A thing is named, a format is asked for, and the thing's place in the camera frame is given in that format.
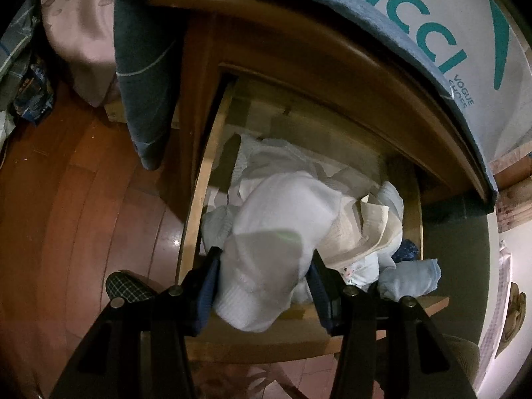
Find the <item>clothing pile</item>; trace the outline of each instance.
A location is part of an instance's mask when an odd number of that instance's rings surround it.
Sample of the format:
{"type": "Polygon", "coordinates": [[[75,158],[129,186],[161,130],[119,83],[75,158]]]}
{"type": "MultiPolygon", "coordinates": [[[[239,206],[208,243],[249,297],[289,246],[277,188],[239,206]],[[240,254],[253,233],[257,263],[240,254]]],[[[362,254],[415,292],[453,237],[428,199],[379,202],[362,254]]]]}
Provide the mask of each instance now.
{"type": "Polygon", "coordinates": [[[349,167],[325,176],[287,141],[240,138],[227,205],[201,220],[205,250],[223,248],[221,318],[263,332],[291,303],[311,302],[305,274],[315,249],[347,284],[367,290],[378,281],[391,300],[436,289],[436,260],[401,261],[416,248],[403,241],[403,201],[390,182],[376,188],[349,167]]]}

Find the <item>metal screw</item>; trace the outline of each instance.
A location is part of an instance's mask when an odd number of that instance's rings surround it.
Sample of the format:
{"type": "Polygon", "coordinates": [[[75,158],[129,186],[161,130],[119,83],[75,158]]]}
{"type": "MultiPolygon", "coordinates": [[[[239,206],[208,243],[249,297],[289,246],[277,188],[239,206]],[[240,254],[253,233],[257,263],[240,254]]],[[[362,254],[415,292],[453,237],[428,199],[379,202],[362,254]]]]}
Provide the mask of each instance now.
{"type": "Polygon", "coordinates": [[[111,300],[111,308],[118,309],[121,308],[126,301],[122,297],[115,297],[111,300]]]}
{"type": "Polygon", "coordinates": [[[168,294],[172,297],[177,297],[178,295],[183,294],[183,288],[179,285],[173,285],[168,288],[168,294]]]}
{"type": "Polygon", "coordinates": [[[358,288],[355,285],[346,285],[344,287],[344,294],[349,297],[355,297],[358,295],[358,288]]]}
{"type": "Polygon", "coordinates": [[[409,295],[404,296],[401,300],[407,308],[413,308],[417,303],[417,300],[409,295]]]}

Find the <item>open drawer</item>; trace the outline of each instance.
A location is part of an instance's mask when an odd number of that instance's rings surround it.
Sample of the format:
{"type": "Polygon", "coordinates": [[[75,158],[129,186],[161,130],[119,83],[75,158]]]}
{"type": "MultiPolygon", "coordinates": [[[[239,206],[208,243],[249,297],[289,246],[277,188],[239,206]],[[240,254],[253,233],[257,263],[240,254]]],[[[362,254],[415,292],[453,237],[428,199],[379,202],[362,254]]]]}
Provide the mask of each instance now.
{"type": "MultiPolygon", "coordinates": [[[[421,203],[414,165],[389,145],[332,110],[297,94],[251,78],[230,83],[207,136],[185,226],[176,283],[201,263],[201,216],[227,199],[240,134],[284,139],[321,165],[327,176],[347,166],[378,187],[391,181],[404,202],[403,237],[412,240],[422,258],[421,203]]],[[[448,297],[421,297],[432,315],[448,297]]],[[[385,332],[379,331],[378,338],[385,332]]],[[[340,351],[342,337],[331,338],[321,327],[313,304],[292,305],[263,333],[242,332],[212,314],[202,333],[187,338],[191,360],[225,363],[270,363],[299,360],[340,351]]]]}

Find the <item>tile floor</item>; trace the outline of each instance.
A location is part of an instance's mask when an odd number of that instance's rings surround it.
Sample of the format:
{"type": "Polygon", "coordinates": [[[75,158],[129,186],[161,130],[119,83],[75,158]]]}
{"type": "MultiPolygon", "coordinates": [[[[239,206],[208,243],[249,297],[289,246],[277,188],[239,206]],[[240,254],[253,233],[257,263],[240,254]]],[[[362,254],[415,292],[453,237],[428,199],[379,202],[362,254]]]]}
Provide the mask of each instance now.
{"type": "MultiPolygon", "coordinates": [[[[25,397],[49,395],[107,304],[108,274],[131,270],[157,290],[174,282],[187,210],[177,152],[172,130],[163,166],[144,170],[125,125],[62,84],[41,125],[16,128],[0,170],[0,377],[25,397]]],[[[252,368],[253,399],[283,397],[264,382],[279,377],[326,398],[335,368],[332,355],[252,368]]]]}

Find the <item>pink bedding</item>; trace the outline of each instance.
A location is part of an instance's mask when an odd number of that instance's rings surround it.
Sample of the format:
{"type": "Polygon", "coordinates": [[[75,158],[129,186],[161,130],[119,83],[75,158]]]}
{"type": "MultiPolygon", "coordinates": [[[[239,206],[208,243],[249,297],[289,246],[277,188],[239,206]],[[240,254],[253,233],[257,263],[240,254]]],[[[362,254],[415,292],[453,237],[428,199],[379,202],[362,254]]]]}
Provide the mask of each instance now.
{"type": "Polygon", "coordinates": [[[46,36],[68,64],[75,91],[95,107],[115,99],[114,0],[41,3],[46,36]]]}

